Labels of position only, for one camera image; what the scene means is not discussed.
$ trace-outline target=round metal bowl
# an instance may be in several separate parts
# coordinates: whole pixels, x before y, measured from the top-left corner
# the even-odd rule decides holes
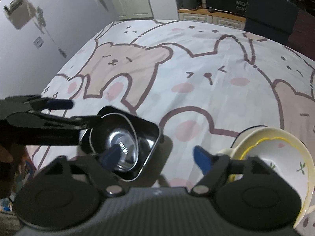
[[[101,154],[118,144],[121,157],[115,170],[132,170],[139,158],[139,142],[130,120],[123,114],[113,112],[102,117],[99,127],[93,128],[89,135],[89,144],[94,153]]]

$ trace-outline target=dark red fabric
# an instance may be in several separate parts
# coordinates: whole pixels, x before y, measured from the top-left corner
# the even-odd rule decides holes
[[[306,11],[300,10],[293,32],[289,36],[287,47],[315,61],[315,17]]]

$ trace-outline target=wooden countertop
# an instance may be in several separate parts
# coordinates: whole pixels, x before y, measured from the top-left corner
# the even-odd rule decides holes
[[[232,20],[237,20],[240,22],[245,22],[246,18],[242,16],[236,16],[233,14],[225,13],[225,12],[209,12],[207,9],[204,8],[198,8],[196,11],[193,10],[185,10],[185,9],[179,9],[178,13],[192,13],[192,14],[200,14],[200,15],[209,15],[209,16],[216,16],[221,18],[228,18]]]

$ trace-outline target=square metal tray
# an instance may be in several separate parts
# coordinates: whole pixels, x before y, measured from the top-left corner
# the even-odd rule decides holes
[[[147,165],[149,159],[157,147],[157,144],[160,141],[161,130],[160,127],[153,122],[144,120],[138,116],[132,115],[112,106],[103,107],[97,115],[104,116],[113,112],[123,114],[130,120],[139,140],[139,159],[136,166],[128,172],[113,171],[113,173],[115,173],[123,181],[130,182],[137,179]],[[86,130],[80,141],[81,149],[86,154],[93,153],[89,144],[90,131],[91,130]]]

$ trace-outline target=gray bucket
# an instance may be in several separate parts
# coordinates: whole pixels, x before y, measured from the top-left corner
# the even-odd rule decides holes
[[[183,0],[183,8],[193,10],[198,8],[198,0]]]

